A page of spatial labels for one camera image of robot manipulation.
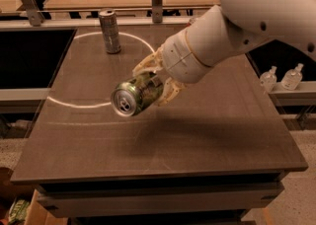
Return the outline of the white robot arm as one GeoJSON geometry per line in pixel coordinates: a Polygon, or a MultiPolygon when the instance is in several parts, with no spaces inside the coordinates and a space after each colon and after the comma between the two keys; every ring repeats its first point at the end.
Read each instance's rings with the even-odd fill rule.
{"type": "Polygon", "coordinates": [[[164,69],[169,78],[158,104],[173,100],[221,61],[271,40],[316,58],[316,0],[220,0],[196,21],[168,37],[133,74],[164,69]]]}

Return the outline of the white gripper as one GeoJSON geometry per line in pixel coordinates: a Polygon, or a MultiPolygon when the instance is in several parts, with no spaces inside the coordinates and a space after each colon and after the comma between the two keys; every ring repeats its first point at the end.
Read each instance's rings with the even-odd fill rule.
{"type": "Polygon", "coordinates": [[[155,52],[146,56],[132,70],[132,75],[137,76],[145,72],[161,71],[164,69],[172,77],[164,83],[162,95],[156,101],[162,107],[174,100],[186,88],[186,84],[197,83],[210,67],[201,63],[191,51],[186,31],[168,37],[155,52]]]}

